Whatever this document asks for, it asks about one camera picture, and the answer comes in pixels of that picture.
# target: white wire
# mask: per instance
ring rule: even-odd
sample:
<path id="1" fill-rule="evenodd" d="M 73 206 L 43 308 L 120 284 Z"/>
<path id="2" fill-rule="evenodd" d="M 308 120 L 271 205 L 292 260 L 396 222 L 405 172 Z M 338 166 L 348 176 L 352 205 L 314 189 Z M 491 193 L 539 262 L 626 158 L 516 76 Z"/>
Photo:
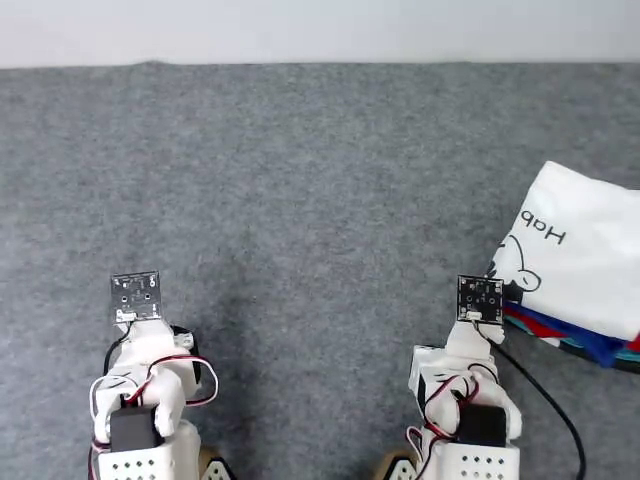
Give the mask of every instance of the white wire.
<path id="1" fill-rule="evenodd" d="M 404 433 L 404 438 L 407 439 L 407 442 L 409 442 L 409 445 L 411 445 L 413 451 L 416 452 L 416 455 L 418 455 L 418 459 L 420 460 L 419 463 L 422 463 L 422 450 L 420 450 L 420 448 L 418 448 L 418 446 L 413 441 L 413 437 L 411 436 L 412 433 L 415 433 L 422 440 L 422 432 L 418 428 L 412 426 L 407 427 L 407 430 Z"/>
<path id="2" fill-rule="evenodd" d="M 133 380 L 133 378 L 125 377 L 124 375 L 109 374 L 109 375 L 104 375 L 102 377 L 96 378 L 93 381 L 93 383 L 91 384 L 91 387 L 89 388 L 89 412 L 91 413 L 91 418 L 93 420 L 96 419 L 96 412 L 94 411 L 94 408 L 95 408 L 95 399 L 94 399 L 95 390 L 100 385 L 100 383 L 102 383 L 104 380 L 107 380 L 107 379 L 123 380 L 125 382 L 130 382 L 133 385 L 134 391 L 135 391 L 135 389 L 138 388 L 138 384 L 135 382 L 135 380 Z"/>
<path id="3" fill-rule="evenodd" d="M 220 382 L 218 380 L 218 375 L 216 375 L 216 371 L 213 369 L 213 365 L 211 365 L 209 360 L 205 360 L 203 358 L 198 358 L 198 357 L 192 358 L 191 360 L 205 365 L 211 372 L 211 376 L 213 377 L 213 381 L 215 384 L 213 394 L 211 394 L 209 397 L 205 398 L 204 400 L 200 400 L 200 401 L 189 404 L 190 407 L 200 407 L 202 405 L 206 405 L 207 403 L 211 403 L 216 399 L 216 397 L 218 396 L 218 388 L 219 388 Z"/>

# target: red wire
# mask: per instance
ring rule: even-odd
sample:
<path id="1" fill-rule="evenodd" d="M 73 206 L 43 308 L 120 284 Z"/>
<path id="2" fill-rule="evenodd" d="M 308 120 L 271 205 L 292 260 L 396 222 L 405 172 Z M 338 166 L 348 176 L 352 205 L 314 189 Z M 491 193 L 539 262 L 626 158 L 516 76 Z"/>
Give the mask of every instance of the red wire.
<path id="1" fill-rule="evenodd" d="M 133 404 L 145 391 L 145 389 L 149 386 L 149 384 L 151 383 L 151 369 L 153 367 L 155 367 L 156 365 L 159 365 L 161 363 L 164 362 L 170 362 L 173 360 L 202 360 L 204 362 L 207 362 L 208 364 L 211 364 L 211 362 L 209 362 L 209 360 L 207 360 L 205 357 L 201 357 L 199 355 L 169 355 L 166 357 L 161 357 L 155 361 L 153 361 L 151 363 L 151 365 L 149 365 L 149 368 L 147 369 L 147 378 L 145 379 L 144 383 L 142 385 L 140 385 L 140 387 L 138 387 L 138 389 L 129 397 L 127 398 L 126 402 L 128 405 Z M 196 405 L 201 405 L 203 403 L 207 403 L 207 401 L 211 398 L 211 396 L 206 397 L 204 399 L 201 400 L 187 400 L 187 405 L 188 406 L 196 406 Z"/>
<path id="2" fill-rule="evenodd" d="M 418 473 L 418 475 L 416 476 L 416 480 L 420 480 L 422 478 L 422 476 L 425 474 L 425 472 L 427 471 L 427 467 L 429 466 L 429 462 L 431 461 L 431 455 L 433 454 L 433 446 L 439 440 L 446 440 L 446 439 L 436 436 L 436 437 L 433 437 L 431 439 L 431 441 L 429 442 L 429 453 L 427 454 L 427 458 L 425 459 L 424 463 L 422 464 L 422 468 L 420 469 L 420 473 Z"/>

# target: white 3d-printed part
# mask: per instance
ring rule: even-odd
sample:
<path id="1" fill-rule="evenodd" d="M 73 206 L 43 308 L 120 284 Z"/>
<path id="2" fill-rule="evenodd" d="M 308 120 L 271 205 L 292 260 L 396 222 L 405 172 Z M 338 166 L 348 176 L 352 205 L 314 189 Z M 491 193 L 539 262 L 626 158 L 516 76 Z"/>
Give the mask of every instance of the white 3d-printed part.
<path id="1" fill-rule="evenodd" d="M 176 434 L 156 448 L 101 453 L 100 480 L 197 480 L 200 437 L 181 421 Z"/>
<path id="2" fill-rule="evenodd" d="M 387 478 L 390 480 L 415 480 L 416 469 L 409 460 L 400 460 Z"/>
<path id="3" fill-rule="evenodd" d="M 438 479 L 518 480 L 520 450 L 449 443 L 438 455 Z"/>
<path id="4" fill-rule="evenodd" d="M 202 480 L 231 480 L 227 468 L 219 460 L 212 460 L 202 475 Z"/>

